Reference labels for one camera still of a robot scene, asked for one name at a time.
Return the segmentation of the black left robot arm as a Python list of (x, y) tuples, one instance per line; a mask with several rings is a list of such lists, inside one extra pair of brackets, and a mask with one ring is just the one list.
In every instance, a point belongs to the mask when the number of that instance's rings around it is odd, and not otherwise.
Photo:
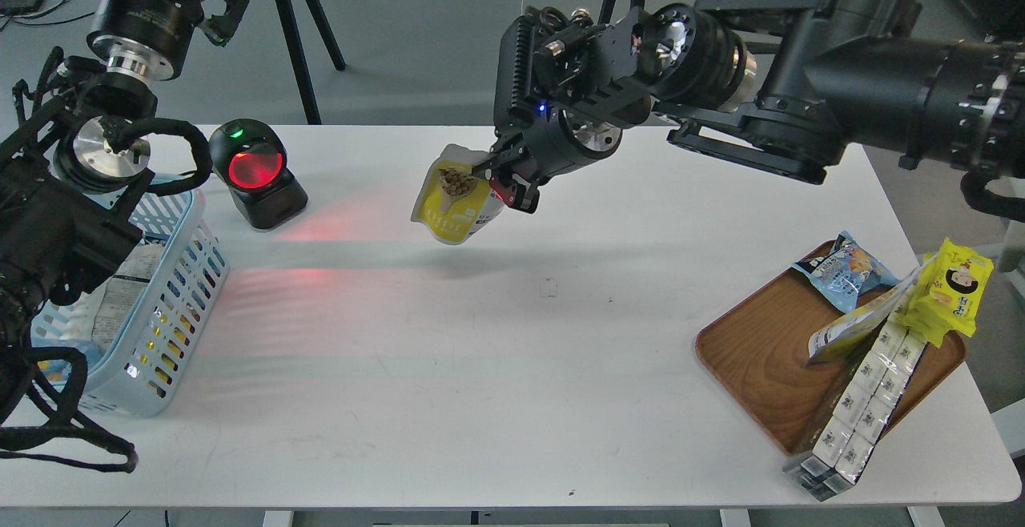
[(54, 48), (32, 115), (1, 147), (2, 417), (28, 398), (40, 425), (3, 425), (2, 457), (47, 459), (38, 447), (79, 439), (138, 464), (132, 443), (84, 413), (86, 356), (35, 347), (30, 324), (47, 302), (72, 305), (110, 279), (142, 231), (131, 214), (145, 194), (176, 195), (208, 180), (207, 138), (182, 119), (158, 118), (151, 85), (182, 72), (195, 28), (224, 46), (249, 0), (102, 0), (88, 35), (92, 58)]

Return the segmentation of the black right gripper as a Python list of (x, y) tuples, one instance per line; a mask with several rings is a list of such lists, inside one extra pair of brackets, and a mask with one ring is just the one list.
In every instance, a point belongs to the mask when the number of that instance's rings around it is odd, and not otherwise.
[(489, 179), (508, 208), (535, 213), (539, 185), (610, 157), (649, 117), (663, 38), (663, 22), (639, 6), (612, 24), (528, 8), (503, 34), (497, 141), (471, 176)]

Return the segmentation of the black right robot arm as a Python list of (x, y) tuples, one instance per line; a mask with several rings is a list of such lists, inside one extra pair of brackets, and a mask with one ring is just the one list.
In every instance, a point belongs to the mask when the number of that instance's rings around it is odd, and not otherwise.
[(650, 115), (684, 150), (820, 184), (846, 145), (963, 171), (971, 208), (1023, 220), (1023, 45), (914, 39), (916, 0), (697, 0), (620, 21), (552, 6), (503, 34), (496, 143), (471, 175), (532, 213), (539, 188)]

